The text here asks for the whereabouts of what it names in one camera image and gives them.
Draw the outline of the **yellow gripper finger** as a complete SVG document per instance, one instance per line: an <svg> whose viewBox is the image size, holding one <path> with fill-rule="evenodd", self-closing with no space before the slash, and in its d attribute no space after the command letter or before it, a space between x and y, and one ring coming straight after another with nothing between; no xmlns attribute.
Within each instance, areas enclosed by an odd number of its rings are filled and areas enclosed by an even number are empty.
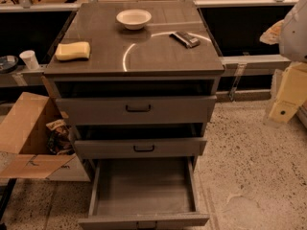
<svg viewBox="0 0 307 230"><path fill-rule="evenodd" d="M278 44L283 23L283 20L279 20L270 26L265 32L261 34L260 41L269 45Z"/></svg>
<svg viewBox="0 0 307 230"><path fill-rule="evenodd" d="M293 62L284 71L277 69L272 77L271 95L263 122L270 127L281 127L307 101L307 64Z"/></svg>

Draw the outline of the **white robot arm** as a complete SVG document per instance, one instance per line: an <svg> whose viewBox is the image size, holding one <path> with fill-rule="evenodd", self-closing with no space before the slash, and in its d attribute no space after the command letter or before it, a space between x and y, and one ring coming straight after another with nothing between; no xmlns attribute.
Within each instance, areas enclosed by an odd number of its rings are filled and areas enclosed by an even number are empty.
<svg viewBox="0 0 307 230"><path fill-rule="evenodd" d="M280 55L292 62L280 75L264 119L268 126L281 127L307 100L307 0L299 0L283 20L262 33L260 41L277 44Z"/></svg>

